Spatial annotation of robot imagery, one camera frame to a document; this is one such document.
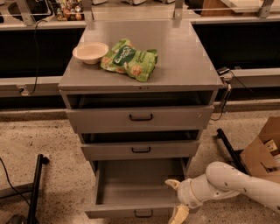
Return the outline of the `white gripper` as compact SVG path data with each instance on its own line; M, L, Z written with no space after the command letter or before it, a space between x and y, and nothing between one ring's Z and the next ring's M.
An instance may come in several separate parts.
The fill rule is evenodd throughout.
M203 203L194 195L190 178L181 183L176 179L167 179L165 183L177 191L178 200L183 204L174 207L168 224L183 224L189 215L189 208L196 209Z

